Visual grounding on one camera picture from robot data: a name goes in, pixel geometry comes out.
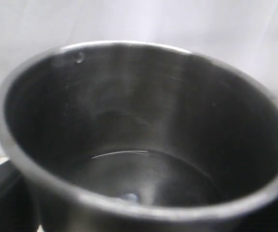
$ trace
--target pot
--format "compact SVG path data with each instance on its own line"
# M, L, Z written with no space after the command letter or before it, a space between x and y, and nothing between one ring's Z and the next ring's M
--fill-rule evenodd
M278 197L278 100L165 45L30 59L0 87L0 143L46 232L228 232Z

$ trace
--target metal pot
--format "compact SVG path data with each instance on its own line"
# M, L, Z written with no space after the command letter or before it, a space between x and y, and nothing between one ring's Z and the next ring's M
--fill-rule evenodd
M165 45L30 59L0 87L0 142L46 232L227 232L278 196L278 100Z

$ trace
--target inner wall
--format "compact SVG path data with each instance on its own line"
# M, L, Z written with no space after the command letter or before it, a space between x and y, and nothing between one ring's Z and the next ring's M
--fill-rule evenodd
M121 44L64 52L26 70L5 107L35 162L122 200L221 203L278 173L278 111L196 55Z

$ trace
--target white backdrop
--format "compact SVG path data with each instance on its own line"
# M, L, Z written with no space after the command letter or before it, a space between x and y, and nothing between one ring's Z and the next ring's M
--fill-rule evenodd
M38 52L94 40L194 50L278 95L278 0L0 0L0 82Z

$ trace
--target pot rim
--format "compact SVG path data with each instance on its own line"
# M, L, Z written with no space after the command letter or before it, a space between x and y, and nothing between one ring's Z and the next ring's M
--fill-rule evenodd
M20 75L23 74L28 68L32 67L35 63L43 60L44 58L85 47L112 46L115 44L124 46L154 47L185 56L192 54L194 56L202 57L205 60L210 61L211 64L225 68L244 79L250 85L255 87L259 92L265 95L265 97L270 100L273 106L278 110L278 99L264 86L262 86L253 78L249 77L247 74L216 59L184 49L168 45L137 41L97 41L53 48L30 58L28 61L18 66L8 75L8 77L0 86L0 144L6 154L11 158L11 161L24 174L24 176L26 176L33 183L44 186L60 197L68 199L73 203L78 203L83 207L88 207L90 209L100 210L124 217L172 222L231 219L238 216L243 216L250 211L263 207L278 197L277 175L266 186L259 189L258 191L243 198L225 203L200 207L143 206L124 202L116 198L106 197L75 186L66 180L59 178L58 176L53 175L41 166L37 165L37 163L28 157L28 155L26 155L16 143L6 123L4 106L7 99L8 90L12 87L12 84L17 79L19 79Z

